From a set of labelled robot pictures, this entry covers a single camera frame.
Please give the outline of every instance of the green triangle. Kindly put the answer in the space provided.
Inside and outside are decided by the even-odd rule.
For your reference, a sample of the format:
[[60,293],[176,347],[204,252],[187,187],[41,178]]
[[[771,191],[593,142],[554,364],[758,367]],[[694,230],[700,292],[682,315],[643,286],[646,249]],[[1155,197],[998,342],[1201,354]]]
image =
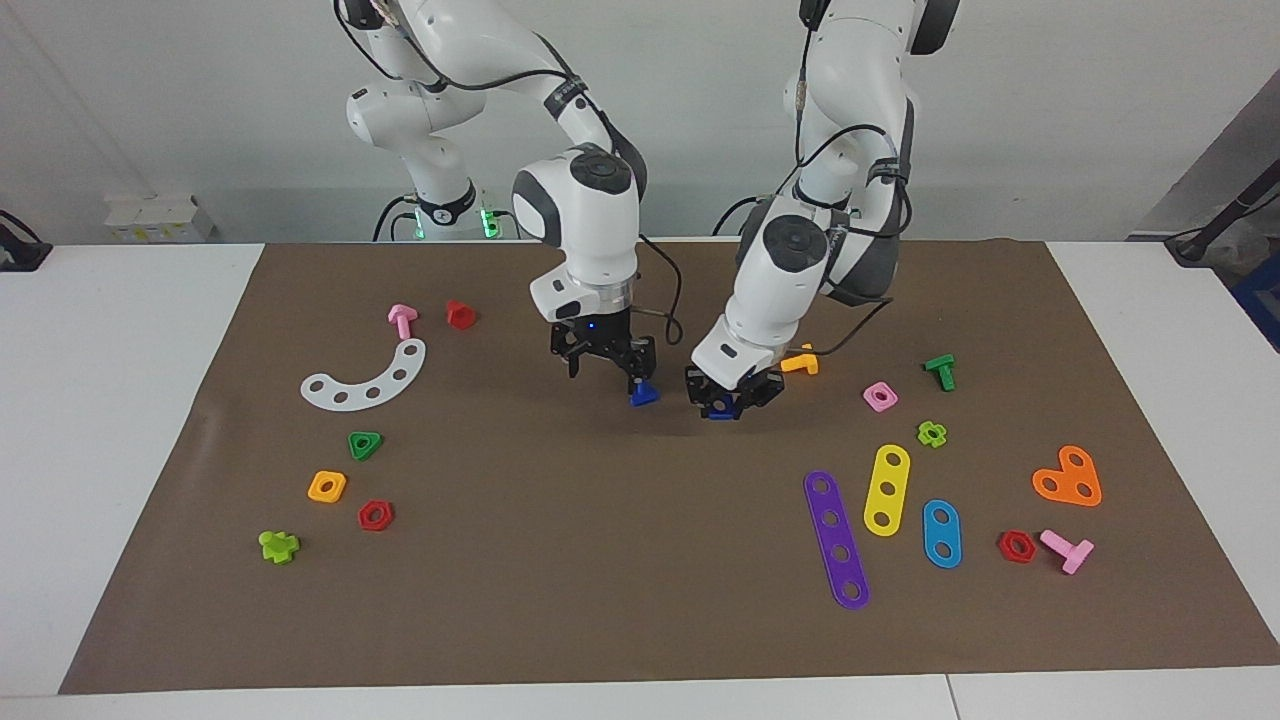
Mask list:
[[383,445],[383,436],[378,433],[351,433],[347,436],[347,447],[351,456],[364,462]]

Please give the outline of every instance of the purple oblong piece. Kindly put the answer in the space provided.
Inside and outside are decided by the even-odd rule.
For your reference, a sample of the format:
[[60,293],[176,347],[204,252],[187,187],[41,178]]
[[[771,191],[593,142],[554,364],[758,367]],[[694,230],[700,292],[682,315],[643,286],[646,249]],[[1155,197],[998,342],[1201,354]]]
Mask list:
[[[847,610],[865,606],[872,600],[872,591],[863,574],[863,561],[854,544],[845,503],[840,500],[840,486],[829,473],[814,470],[804,479],[804,493],[809,500],[809,514],[822,548],[822,562],[827,566],[832,597]],[[850,585],[858,588],[856,597],[851,597]]]

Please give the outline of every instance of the pink t-shaped piece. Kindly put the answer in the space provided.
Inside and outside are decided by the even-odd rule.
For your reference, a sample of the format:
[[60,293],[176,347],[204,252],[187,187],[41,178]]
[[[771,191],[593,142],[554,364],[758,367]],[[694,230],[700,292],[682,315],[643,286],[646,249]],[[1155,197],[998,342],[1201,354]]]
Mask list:
[[1093,552],[1092,542],[1080,541],[1080,544],[1071,544],[1053,530],[1044,530],[1041,533],[1041,542],[1064,557],[1062,571],[1068,575],[1074,575],[1075,571],[1080,569],[1084,559]]
[[879,382],[863,391],[863,400],[872,406],[872,410],[883,413],[897,405],[897,393],[888,387],[888,383]]
[[396,332],[401,336],[401,341],[408,340],[408,324],[417,319],[417,310],[410,307],[408,305],[392,305],[390,313],[387,314],[387,322],[396,325]]

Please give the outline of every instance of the red hexagonal nut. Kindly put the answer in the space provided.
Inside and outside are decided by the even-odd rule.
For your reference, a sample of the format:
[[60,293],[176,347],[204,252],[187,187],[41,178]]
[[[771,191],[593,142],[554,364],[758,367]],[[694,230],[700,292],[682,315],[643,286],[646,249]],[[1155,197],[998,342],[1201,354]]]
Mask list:
[[1006,530],[1000,536],[1000,553],[1011,562],[1030,562],[1036,557],[1036,543],[1021,530]]
[[460,331],[476,324],[476,311],[466,302],[451,300],[444,304],[444,319]]
[[385,500],[370,500],[360,509],[360,527],[366,530],[379,532],[385,530],[387,525],[392,524],[396,519],[396,511],[392,510],[392,503]]

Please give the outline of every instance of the white table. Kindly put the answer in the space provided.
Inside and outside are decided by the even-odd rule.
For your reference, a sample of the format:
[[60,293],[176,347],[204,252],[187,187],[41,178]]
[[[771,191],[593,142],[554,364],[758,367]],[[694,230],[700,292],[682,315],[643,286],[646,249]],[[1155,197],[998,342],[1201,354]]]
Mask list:
[[[1280,356],[1157,245],[1051,250],[1276,633]],[[1280,667],[50,697],[260,252],[60,247],[0,275],[0,717],[1280,716]]]

